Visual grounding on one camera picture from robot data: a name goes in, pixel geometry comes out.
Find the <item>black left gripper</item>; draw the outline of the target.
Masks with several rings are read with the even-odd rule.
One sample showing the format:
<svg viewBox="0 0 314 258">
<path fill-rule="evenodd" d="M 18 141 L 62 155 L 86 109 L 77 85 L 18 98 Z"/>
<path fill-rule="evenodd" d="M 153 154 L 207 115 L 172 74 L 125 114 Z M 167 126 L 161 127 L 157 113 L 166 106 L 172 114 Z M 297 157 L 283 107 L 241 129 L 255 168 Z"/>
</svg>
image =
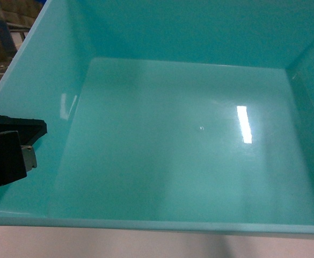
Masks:
<svg viewBox="0 0 314 258">
<path fill-rule="evenodd" d="M 0 115 L 0 187 L 27 176 L 36 168 L 33 145 L 47 134 L 43 120 Z"/>
</svg>

